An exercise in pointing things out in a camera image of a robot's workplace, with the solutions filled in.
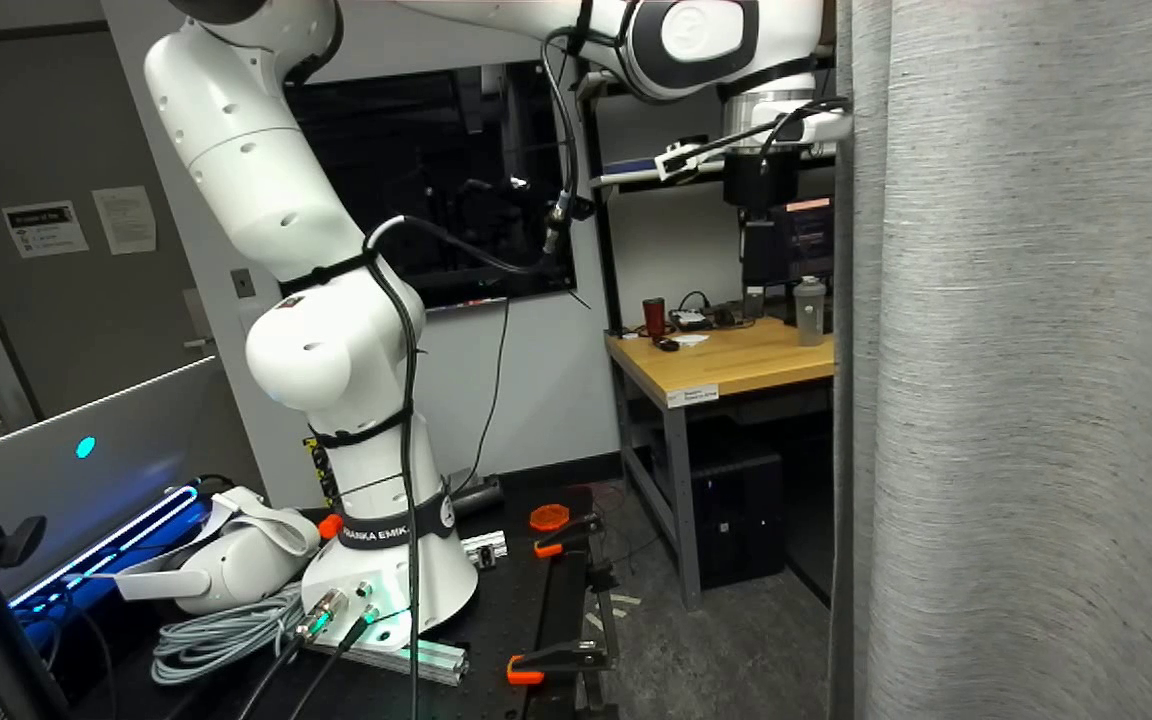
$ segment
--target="gray door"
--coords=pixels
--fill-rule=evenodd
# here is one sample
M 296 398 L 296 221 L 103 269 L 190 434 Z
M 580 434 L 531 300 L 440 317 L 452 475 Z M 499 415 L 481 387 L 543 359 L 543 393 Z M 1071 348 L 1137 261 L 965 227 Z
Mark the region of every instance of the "gray door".
M 112 256 L 97 187 L 144 187 L 155 251 Z M 4 207 L 69 201 L 87 251 L 22 261 Z M 45 415 L 194 359 L 200 336 L 150 156 L 109 32 L 0 39 L 0 330 Z

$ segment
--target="wooden table top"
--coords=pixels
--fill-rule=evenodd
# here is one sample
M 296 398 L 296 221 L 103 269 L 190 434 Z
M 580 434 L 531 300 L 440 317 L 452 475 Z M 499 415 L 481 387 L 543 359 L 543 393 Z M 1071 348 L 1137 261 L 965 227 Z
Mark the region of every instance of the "wooden table top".
M 712 404 L 720 398 L 832 378 L 832 336 L 800 344 L 794 330 L 778 320 L 688 336 L 702 336 L 702 344 L 661 352 L 652 339 L 606 336 L 606 352 L 661 410 Z

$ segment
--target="bottle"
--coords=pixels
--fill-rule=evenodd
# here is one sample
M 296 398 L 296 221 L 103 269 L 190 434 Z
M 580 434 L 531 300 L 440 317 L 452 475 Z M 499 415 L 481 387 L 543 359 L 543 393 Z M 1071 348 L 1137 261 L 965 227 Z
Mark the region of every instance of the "bottle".
M 792 288 L 792 326 L 800 330 L 800 344 L 823 339 L 823 284 L 818 284 L 818 278 L 805 278 Z

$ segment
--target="box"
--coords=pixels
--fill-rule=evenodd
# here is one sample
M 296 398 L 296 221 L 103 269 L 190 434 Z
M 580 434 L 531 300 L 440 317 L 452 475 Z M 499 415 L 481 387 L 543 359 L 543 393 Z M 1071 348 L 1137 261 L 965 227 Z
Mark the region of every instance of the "box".
M 701 584 L 772 578 L 785 568 L 785 488 L 778 456 L 752 445 L 733 425 L 693 425 L 693 502 Z M 662 440 L 657 445 L 657 484 L 672 502 Z

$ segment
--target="wooden workbench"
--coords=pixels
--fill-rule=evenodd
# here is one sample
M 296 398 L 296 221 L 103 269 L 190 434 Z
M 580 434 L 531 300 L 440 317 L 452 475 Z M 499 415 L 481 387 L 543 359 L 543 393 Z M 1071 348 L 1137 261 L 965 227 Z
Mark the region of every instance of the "wooden workbench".
M 752 393 L 818 387 L 818 382 L 832 382 L 832 336 L 818 344 L 800 344 L 794 330 L 778 320 L 757 320 L 749 330 L 716 330 L 701 336 L 702 344 L 675 352 L 662 352 L 639 336 L 606 339 L 617 369 L 619 462 L 649 502 L 662 539 L 675 550 L 683 602 L 701 602 L 688 410 Z M 668 449 L 668 497 L 635 454 L 639 436 L 626 413 L 635 393 L 649 398 L 661 413 Z
M 606 352 L 661 410 L 712 404 L 720 398 L 832 378 L 832 339 L 800 344 L 794 330 L 778 320 L 701 336 L 702 344 L 680 352 L 661 352 L 639 336 L 612 336 Z

